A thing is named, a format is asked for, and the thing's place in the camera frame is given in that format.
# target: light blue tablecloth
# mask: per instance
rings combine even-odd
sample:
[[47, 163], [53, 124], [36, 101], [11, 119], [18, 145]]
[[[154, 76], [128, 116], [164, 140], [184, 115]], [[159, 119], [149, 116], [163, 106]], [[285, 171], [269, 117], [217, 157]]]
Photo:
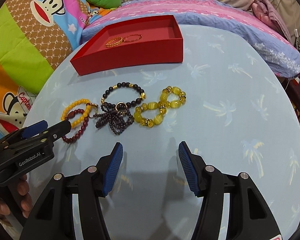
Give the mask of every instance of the light blue tablecloth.
[[[270, 206], [283, 239], [288, 239], [300, 221], [300, 126], [286, 93], [241, 37], [210, 27], [180, 28], [182, 64], [135, 66], [79, 77], [69, 62], [74, 52], [58, 67], [25, 126], [42, 119], [54, 125], [64, 108], [80, 98], [99, 104], [104, 91], [118, 82], [140, 85], [147, 102], [158, 101], [165, 87], [178, 86], [186, 92], [187, 102], [169, 110], [163, 123], [152, 129], [135, 123], [116, 137], [108, 126], [97, 130], [90, 120], [76, 144], [57, 141], [56, 157], [30, 173], [34, 200], [55, 173], [78, 174], [110, 154], [119, 141], [124, 158], [117, 181], [109, 196], [100, 200], [111, 237], [191, 239], [202, 199], [189, 190], [178, 159], [178, 144], [185, 140], [193, 153], [221, 172], [247, 172]], [[127, 55], [137, 56], [133, 51]], [[87, 64], [99, 64], [98, 59]], [[107, 100], [128, 102], [136, 96], [134, 91], [116, 90]], [[219, 239], [226, 237], [228, 212], [225, 195]], [[81, 240], [76, 198], [74, 220]]]

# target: orange-yellow beaded bracelet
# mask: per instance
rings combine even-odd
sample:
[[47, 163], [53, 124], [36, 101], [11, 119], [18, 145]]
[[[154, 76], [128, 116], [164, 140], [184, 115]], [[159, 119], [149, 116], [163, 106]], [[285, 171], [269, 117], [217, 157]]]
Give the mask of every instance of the orange-yellow beaded bracelet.
[[136, 107], [136, 111], [133, 115], [134, 120], [138, 123], [140, 123], [142, 126], [147, 126], [149, 128], [154, 127], [154, 125], [159, 125], [163, 121], [163, 115], [162, 111], [160, 110], [160, 113], [157, 114], [154, 119], [148, 119], [142, 117], [141, 113], [147, 110], [155, 110], [159, 108], [159, 104], [157, 102], [150, 102], [148, 104], [143, 103], [141, 106]]
[[82, 116], [75, 120], [74, 122], [71, 123], [71, 129], [75, 128], [77, 125], [79, 125], [80, 123], [82, 123], [84, 121], [84, 119], [86, 117], [89, 116], [90, 114], [90, 111], [91, 111], [91, 103], [90, 103], [90, 100], [88, 99], [80, 99], [80, 100], [77, 100], [75, 102], [73, 102], [72, 104], [70, 104], [64, 111], [63, 111], [63, 114], [61, 116], [61, 120], [65, 120], [66, 117], [68, 116], [68, 112], [74, 108], [75, 106], [77, 105], [81, 105], [81, 104], [86, 104], [86, 109], [84, 110]]
[[[177, 96], [179, 96], [179, 100], [173, 100], [171, 102], [168, 101], [168, 96], [173, 93]], [[179, 108], [181, 105], [186, 103], [186, 93], [183, 92], [178, 87], [167, 87], [164, 90], [162, 90], [161, 96], [160, 96], [160, 109], [165, 109], [168, 107], [171, 108]]]

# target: brown patterned fabric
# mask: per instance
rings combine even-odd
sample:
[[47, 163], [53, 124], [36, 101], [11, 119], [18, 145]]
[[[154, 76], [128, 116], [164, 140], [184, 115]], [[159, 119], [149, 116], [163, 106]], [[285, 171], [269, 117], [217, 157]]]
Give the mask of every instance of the brown patterned fabric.
[[57, 24], [47, 27], [34, 18], [31, 1], [6, 0], [6, 5], [21, 31], [55, 70], [72, 52], [71, 44]]

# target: open red cardboard box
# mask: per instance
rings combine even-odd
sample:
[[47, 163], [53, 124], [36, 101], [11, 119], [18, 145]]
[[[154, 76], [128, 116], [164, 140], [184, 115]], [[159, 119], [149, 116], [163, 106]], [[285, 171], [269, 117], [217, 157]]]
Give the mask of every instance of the open red cardboard box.
[[[142, 38], [106, 47], [107, 41], [132, 34], [140, 34]], [[120, 67], [182, 61], [183, 38], [173, 15], [143, 17], [108, 25], [70, 60], [80, 76]]]

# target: screw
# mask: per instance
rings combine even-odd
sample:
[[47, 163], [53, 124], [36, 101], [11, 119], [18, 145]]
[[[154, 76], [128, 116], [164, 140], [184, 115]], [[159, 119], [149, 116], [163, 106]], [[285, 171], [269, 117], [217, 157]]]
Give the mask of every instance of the screw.
[[62, 174], [57, 173], [56, 175], [53, 176], [53, 178], [54, 178], [55, 180], [59, 180], [59, 179], [62, 178]]
[[247, 179], [247, 178], [249, 178], [249, 175], [245, 172], [242, 172], [242, 173], [240, 173], [240, 177], [243, 179]]
[[211, 165], [206, 166], [206, 171], [207, 172], [213, 172], [214, 171], [214, 167]]
[[96, 166], [90, 166], [90, 167], [88, 168], [88, 172], [90, 172], [90, 173], [94, 173], [94, 172], [96, 172], [96, 170], [97, 170], [97, 167], [96, 167]]

